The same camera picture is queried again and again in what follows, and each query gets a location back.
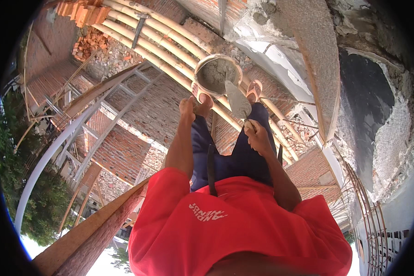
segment trowel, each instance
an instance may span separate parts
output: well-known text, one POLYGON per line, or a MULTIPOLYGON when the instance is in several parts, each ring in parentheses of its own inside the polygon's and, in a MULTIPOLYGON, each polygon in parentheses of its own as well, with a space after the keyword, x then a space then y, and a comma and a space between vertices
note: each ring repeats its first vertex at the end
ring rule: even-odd
POLYGON ((227 98, 234 117, 244 119, 244 126, 253 127, 247 117, 252 112, 252 105, 247 97, 230 80, 225 82, 227 98))

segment construction site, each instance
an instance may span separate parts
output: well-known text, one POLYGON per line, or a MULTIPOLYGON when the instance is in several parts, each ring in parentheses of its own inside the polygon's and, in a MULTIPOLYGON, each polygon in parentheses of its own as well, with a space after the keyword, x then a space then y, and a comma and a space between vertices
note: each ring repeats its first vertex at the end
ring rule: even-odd
MULTIPOLYGON (((178 105, 193 83, 208 87, 202 67, 220 56, 244 95, 261 82, 278 160, 302 200, 323 195, 354 237, 360 275, 384 275, 410 235, 414 68, 369 1, 54 0, 24 39, 7 93, 19 87, 45 143, 27 164, 17 231, 47 164, 71 196, 58 239, 32 261, 43 275, 86 275, 109 244, 127 248, 178 105)), ((231 155, 244 120, 227 94, 210 95, 211 137, 231 155)))

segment person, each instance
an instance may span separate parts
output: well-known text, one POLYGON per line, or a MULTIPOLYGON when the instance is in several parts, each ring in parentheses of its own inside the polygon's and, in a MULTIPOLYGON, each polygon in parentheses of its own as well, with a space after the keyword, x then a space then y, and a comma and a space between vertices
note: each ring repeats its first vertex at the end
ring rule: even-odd
POLYGON ((195 84, 201 104, 193 108, 193 96, 181 101, 165 167, 150 178, 129 239, 135 275, 348 273, 352 250, 324 197, 302 201, 276 158, 261 90, 251 82, 251 124, 229 156, 219 154, 207 128, 210 96, 195 84))

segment hammer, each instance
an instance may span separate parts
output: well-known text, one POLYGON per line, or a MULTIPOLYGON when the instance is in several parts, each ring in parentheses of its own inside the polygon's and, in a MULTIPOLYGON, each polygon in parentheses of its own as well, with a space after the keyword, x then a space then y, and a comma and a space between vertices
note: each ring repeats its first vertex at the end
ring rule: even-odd
POLYGON ((137 13, 136 16, 139 17, 139 22, 138 22, 138 25, 136 26, 135 38, 133 39, 132 49, 135 49, 135 47, 136 47, 136 43, 138 41, 139 33, 141 32, 141 29, 143 28, 144 21, 146 20, 146 18, 150 18, 150 16, 146 13, 137 13))

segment hand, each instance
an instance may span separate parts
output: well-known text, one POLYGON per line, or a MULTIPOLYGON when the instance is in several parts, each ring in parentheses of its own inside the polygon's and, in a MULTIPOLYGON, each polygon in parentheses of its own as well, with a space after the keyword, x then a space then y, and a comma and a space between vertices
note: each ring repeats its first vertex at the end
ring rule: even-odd
POLYGON ((248 119, 244 122, 244 133, 248 136, 248 144, 260 156, 267 158, 274 155, 268 139, 267 130, 258 121, 248 119))
POLYGON ((190 122, 193 122, 196 118, 195 114, 193 113, 193 99, 194 96, 190 96, 188 99, 182 99, 180 102, 180 113, 181 119, 188 119, 190 122))

